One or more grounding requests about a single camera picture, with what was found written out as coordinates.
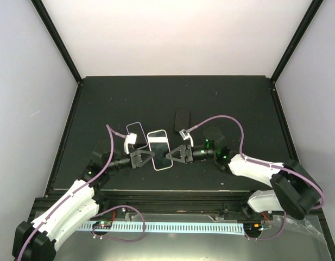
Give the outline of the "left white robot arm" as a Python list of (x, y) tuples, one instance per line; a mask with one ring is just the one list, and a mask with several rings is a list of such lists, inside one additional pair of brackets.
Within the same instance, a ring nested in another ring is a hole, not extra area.
[(96, 150), (93, 156), (79, 178), (47, 211), (17, 226), (12, 247), (15, 260), (53, 260), (85, 221), (109, 213), (110, 204), (100, 190), (109, 181), (110, 172), (142, 167), (155, 153), (135, 150), (126, 154), (111, 149), (103, 153)]

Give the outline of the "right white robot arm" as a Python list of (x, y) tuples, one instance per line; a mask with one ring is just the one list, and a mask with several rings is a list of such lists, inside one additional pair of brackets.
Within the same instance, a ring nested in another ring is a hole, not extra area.
[(270, 187), (254, 191), (241, 204), (241, 215), (246, 219), (272, 211), (285, 212), (302, 220), (322, 200), (320, 187), (297, 161), (270, 163), (241, 156), (227, 146), (225, 136), (216, 127), (204, 131), (204, 144), (200, 146), (193, 143), (191, 135), (185, 130), (181, 130), (180, 135), (188, 143), (167, 153), (167, 159), (184, 164), (212, 159), (220, 172), (249, 178)]

